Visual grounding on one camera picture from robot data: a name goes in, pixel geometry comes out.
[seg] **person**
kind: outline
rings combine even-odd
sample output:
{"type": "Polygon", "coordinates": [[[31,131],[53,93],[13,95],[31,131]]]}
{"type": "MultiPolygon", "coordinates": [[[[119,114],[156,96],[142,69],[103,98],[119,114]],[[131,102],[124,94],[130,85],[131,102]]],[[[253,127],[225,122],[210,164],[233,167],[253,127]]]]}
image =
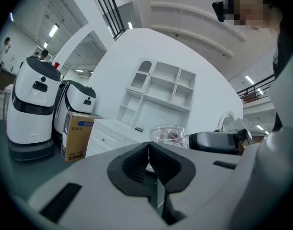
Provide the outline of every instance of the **person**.
{"type": "MultiPolygon", "coordinates": [[[[277,78],[293,55],[293,0],[225,0],[227,20],[252,30],[269,28],[278,35],[273,57],[273,72],[277,78]]],[[[273,131],[281,129],[276,114],[273,131]]]]}
{"type": "Polygon", "coordinates": [[[4,64],[4,60],[5,60],[5,54],[7,54],[8,50],[10,49],[11,45],[9,44],[10,42],[10,38],[6,37],[4,44],[0,46],[0,68],[2,66],[2,64],[4,64]]]}
{"type": "Polygon", "coordinates": [[[46,49],[44,49],[44,50],[41,52],[40,59],[41,59],[41,60],[45,60],[45,58],[47,57],[48,54],[49,54],[49,51],[47,51],[46,49]]]}

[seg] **clear plastic bowl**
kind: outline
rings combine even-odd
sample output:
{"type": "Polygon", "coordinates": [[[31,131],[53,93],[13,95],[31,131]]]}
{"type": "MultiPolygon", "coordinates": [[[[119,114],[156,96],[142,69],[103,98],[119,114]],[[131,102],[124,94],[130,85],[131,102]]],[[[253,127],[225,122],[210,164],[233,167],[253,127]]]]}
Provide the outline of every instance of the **clear plastic bowl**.
{"type": "MultiPolygon", "coordinates": [[[[150,130],[150,139],[153,142],[163,142],[179,148],[189,149],[188,136],[185,128],[177,125],[157,125],[150,130]]],[[[148,164],[148,171],[154,172],[148,164]]]]}

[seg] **balcony railing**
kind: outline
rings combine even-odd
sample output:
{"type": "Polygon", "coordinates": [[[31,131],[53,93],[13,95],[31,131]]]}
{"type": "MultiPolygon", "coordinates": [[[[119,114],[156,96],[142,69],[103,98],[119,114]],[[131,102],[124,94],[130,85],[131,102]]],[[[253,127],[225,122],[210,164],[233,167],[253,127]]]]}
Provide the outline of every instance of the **balcony railing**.
{"type": "Polygon", "coordinates": [[[102,14],[106,18],[106,23],[108,23],[109,30],[116,40],[123,32],[125,28],[116,5],[115,0],[97,0],[102,14]]]}
{"type": "Polygon", "coordinates": [[[274,74],[265,78],[264,80],[255,83],[254,85],[237,92],[238,96],[242,100],[242,103],[249,103],[256,100],[260,100],[268,96],[268,89],[274,82],[274,74]]]}

